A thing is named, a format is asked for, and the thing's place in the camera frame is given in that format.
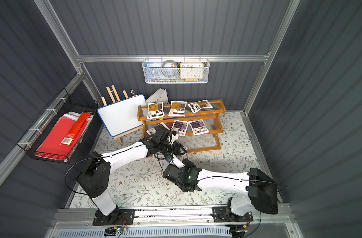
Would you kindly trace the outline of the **purple coffee bag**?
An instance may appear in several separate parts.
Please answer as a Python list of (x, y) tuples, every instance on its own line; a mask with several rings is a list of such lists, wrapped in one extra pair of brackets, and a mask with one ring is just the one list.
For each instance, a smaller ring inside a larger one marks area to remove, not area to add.
[(189, 122), (175, 120), (173, 122), (172, 131), (179, 134), (179, 136), (185, 136), (188, 126), (189, 126)]
[(193, 135), (202, 135), (209, 132), (205, 122), (202, 119), (189, 121), (188, 122)]
[(147, 135), (155, 135), (158, 131), (160, 132), (169, 132), (170, 128), (163, 122), (157, 124), (153, 128), (150, 128), (146, 131)]

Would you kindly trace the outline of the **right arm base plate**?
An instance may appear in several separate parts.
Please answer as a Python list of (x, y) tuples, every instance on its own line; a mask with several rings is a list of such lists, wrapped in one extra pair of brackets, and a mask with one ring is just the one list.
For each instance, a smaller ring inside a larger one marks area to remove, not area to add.
[(253, 221), (254, 206), (245, 197), (230, 197), (226, 207), (215, 206), (212, 208), (212, 217), (215, 223)]

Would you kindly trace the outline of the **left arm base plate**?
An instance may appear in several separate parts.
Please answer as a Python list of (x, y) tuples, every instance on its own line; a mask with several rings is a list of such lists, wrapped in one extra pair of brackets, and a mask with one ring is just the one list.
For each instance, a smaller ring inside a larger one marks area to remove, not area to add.
[(95, 212), (93, 226), (123, 226), (132, 225), (135, 217), (134, 209), (116, 208), (109, 215), (103, 215), (98, 209)]

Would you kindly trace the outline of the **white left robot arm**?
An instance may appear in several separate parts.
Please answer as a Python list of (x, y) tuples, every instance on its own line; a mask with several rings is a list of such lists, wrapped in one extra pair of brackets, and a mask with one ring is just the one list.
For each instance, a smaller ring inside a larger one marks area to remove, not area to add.
[(118, 213), (119, 209), (108, 192), (110, 175), (133, 161), (152, 155), (182, 168), (183, 163), (178, 157), (187, 154), (187, 149), (178, 142), (178, 137), (173, 131), (158, 129), (154, 134), (125, 148), (110, 153), (96, 153), (88, 158), (91, 162), (78, 175), (77, 182), (103, 216)]

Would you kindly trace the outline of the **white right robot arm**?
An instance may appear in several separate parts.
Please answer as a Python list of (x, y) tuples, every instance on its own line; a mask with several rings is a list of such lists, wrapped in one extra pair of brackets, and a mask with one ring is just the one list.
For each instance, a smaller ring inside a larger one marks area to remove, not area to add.
[(185, 160), (181, 167), (168, 165), (163, 178), (183, 192), (224, 190), (237, 194), (227, 203), (229, 212), (237, 216), (244, 216), (252, 208), (265, 214), (278, 214), (277, 183), (258, 168), (250, 168), (247, 173), (219, 173)]

